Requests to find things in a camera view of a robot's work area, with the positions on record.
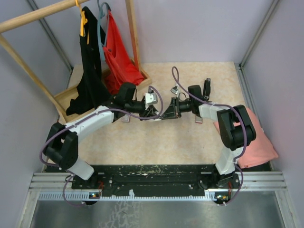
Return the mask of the aluminium frame rail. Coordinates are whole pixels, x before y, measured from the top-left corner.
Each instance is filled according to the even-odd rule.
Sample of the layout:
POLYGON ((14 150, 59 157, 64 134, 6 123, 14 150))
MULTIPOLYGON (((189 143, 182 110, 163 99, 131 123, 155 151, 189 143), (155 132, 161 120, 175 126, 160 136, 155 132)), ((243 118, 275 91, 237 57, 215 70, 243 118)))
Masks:
POLYGON ((85 188, 67 173, 35 173, 29 192, 39 200, 67 200, 74 203, 98 201, 219 201, 233 197, 236 192, 286 191, 283 174, 279 171, 236 172, 235 177, 223 187, 203 189, 202 181, 189 178, 173 182, 167 176, 157 183, 155 175, 135 175, 107 178, 102 175, 97 186, 85 188))

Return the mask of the red staple box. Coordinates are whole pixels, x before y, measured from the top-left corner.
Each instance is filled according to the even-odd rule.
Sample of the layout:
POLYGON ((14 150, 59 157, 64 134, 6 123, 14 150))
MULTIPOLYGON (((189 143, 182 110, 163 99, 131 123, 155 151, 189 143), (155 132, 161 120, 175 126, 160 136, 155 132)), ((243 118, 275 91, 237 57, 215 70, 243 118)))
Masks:
POLYGON ((129 115, 124 115, 122 118, 123 123, 129 123, 130 122, 130 116, 129 115))
POLYGON ((203 119, 202 119, 202 117, 196 116, 196 117, 195 117, 195 123, 196 123, 196 124, 203 124, 203 119))

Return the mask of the black hanging garment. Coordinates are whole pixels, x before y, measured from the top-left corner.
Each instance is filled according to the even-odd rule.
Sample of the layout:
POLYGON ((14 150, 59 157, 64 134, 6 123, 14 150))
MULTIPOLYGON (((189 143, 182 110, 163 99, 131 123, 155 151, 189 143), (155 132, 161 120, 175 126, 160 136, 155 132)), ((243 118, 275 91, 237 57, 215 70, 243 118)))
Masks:
POLYGON ((67 115, 83 114, 107 102, 111 94, 102 83, 102 66, 98 46, 97 19, 88 7, 83 7, 87 23, 80 36, 82 78, 77 85, 78 97, 70 100, 67 115))

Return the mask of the left red staple box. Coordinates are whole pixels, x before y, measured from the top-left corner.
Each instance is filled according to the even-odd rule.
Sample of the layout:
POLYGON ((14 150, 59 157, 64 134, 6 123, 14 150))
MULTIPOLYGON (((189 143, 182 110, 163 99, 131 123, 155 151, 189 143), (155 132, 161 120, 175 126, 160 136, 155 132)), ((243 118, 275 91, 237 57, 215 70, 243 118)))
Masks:
POLYGON ((122 118, 123 123, 129 123, 130 122, 130 116, 129 115, 124 115, 122 118))

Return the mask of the yellow clothes hanger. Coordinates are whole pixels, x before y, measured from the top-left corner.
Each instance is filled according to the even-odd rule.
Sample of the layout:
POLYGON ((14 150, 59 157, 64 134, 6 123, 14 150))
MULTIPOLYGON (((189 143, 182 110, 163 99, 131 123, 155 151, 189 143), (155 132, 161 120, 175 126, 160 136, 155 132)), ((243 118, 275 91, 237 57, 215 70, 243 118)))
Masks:
POLYGON ((85 12, 82 11, 81 4, 79 4, 78 0, 75 0, 76 6, 79 8, 80 11, 80 36, 85 36, 85 24, 88 22, 88 20, 85 17, 85 12))

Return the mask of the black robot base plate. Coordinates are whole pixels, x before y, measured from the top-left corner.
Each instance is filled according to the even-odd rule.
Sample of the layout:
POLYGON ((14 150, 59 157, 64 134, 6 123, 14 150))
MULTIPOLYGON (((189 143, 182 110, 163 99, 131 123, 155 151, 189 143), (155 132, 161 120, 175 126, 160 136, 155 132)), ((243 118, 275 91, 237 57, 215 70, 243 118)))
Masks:
POLYGON ((133 191, 136 197, 188 197, 204 196, 206 190, 223 189, 225 192, 240 186, 237 173, 222 187, 204 189, 202 179, 211 174, 212 164, 181 165, 95 165, 89 180, 75 176, 70 183, 74 190, 97 190, 98 196, 128 196, 133 191))

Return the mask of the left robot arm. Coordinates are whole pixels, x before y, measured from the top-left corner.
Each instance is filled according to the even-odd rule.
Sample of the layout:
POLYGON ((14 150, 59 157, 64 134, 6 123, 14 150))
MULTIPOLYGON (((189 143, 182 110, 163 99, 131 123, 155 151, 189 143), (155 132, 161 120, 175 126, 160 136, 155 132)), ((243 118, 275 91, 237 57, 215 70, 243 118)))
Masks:
POLYGON ((78 144, 91 133, 114 123, 125 114, 140 120, 160 118, 161 113, 154 106, 164 103, 153 86, 149 86, 142 100, 137 100, 136 95, 134 84, 123 83, 116 95, 93 112, 67 124, 53 124, 40 150, 40 161, 80 177, 82 183, 90 189, 96 187, 99 177, 94 174, 94 168, 79 157, 78 144))

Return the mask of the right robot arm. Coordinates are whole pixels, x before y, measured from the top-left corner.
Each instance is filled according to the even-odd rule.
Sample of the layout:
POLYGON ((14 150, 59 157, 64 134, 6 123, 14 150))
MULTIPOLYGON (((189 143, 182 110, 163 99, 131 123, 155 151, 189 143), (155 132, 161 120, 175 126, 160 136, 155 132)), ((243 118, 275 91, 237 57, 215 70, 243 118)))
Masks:
POLYGON ((189 97, 183 101, 173 97, 161 115, 161 120, 177 119, 182 113, 192 112, 197 117, 208 118, 219 124, 219 134, 224 147, 211 174, 202 179, 200 185, 204 189, 214 185, 223 188, 233 178, 239 158, 256 139, 256 131, 243 105, 232 107, 209 102, 209 85, 205 85, 203 90, 199 85, 191 85, 187 94, 189 97))

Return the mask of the pink folded towel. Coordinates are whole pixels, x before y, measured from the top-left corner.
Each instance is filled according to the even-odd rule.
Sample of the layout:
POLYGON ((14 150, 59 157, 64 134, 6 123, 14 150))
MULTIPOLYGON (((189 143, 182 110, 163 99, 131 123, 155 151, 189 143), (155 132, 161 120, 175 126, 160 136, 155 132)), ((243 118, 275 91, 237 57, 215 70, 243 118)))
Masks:
POLYGON ((242 169, 262 165, 270 160, 278 158, 278 154, 265 135, 258 118, 249 108, 246 108, 246 110, 256 131, 256 139, 247 146, 244 155, 238 160, 238 165, 242 169))

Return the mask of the red hanging garment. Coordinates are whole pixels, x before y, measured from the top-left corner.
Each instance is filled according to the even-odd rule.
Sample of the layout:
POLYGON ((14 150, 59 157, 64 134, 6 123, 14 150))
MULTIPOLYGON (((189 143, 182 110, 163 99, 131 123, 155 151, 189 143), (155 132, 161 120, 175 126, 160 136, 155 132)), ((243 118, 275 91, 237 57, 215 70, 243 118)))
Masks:
POLYGON ((124 82, 130 82, 138 86, 144 80, 144 77, 130 60, 111 13, 109 13, 108 19, 107 41, 103 51, 111 73, 105 78, 104 82, 109 92, 114 95, 118 93, 124 82))

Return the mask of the right red staple box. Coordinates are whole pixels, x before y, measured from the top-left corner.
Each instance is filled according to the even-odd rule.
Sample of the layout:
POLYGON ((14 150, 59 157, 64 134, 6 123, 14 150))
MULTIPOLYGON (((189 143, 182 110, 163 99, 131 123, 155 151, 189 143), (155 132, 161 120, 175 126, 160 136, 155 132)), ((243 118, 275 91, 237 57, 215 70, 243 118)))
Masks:
POLYGON ((202 119, 202 117, 196 116, 196 117, 195 117, 195 123, 196 123, 196 124, 203 124, 203 119, 202 119))

